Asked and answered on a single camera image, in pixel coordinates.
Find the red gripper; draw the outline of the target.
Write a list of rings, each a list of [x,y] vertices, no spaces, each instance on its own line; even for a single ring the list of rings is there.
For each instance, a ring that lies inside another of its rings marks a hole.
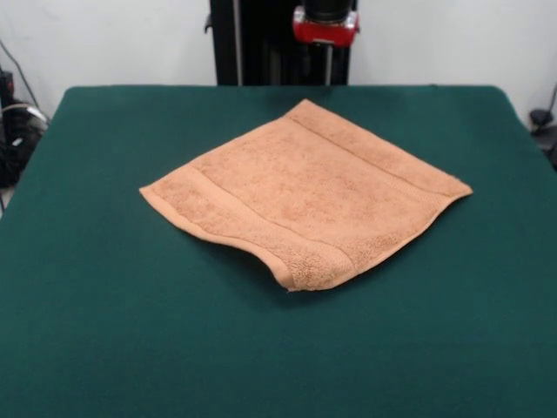
[[[308,18],[302,5],[294,9],[292,30],[300,45],[300,74],[308,76],[311,72],[311,54],[308,44],[329,44],[332,46],[351,46],[359,33],[359,13],[351,10],[344,21],[337,23],[318,23]]]

